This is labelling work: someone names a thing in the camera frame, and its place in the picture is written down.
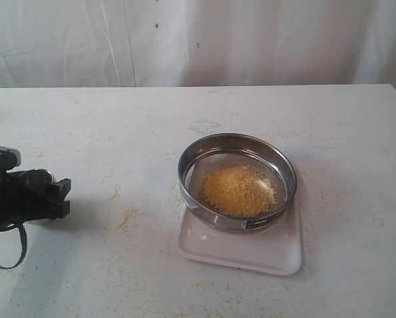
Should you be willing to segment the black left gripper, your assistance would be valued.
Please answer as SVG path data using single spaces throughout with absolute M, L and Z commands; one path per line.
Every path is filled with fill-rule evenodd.
M 71 190 L 71 179 L 64 178 L 50 185 L 56 201 L 46 201 L 42 211 L 33 205 L 31 191 L 21 185 L 20 175 L 25 172 L 0 172 L 0 232 L 15 222 L 42 219 L 63 219 L 70 213 L 70 201 L 65 201 Z

